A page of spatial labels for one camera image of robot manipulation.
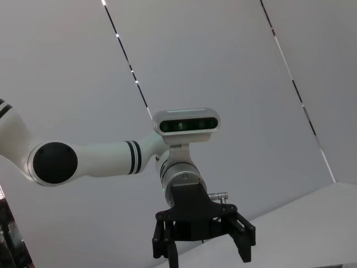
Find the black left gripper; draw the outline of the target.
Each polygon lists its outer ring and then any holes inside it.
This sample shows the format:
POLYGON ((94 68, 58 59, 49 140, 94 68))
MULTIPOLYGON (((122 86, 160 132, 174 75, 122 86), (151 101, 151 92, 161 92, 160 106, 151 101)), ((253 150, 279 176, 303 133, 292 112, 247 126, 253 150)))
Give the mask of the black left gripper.
POLYGON ((156 213, 152 238, 154 259, 164 257, 169 268, 178 268, 175 241, 209 240, 228 234, 242 261, 252 261, 256 227, 237 212, 235 205, 213 202, 201 184, 172 186, 171 194, 173 206, 156 213), (221 222, 213 220, 218 217, 221 222))

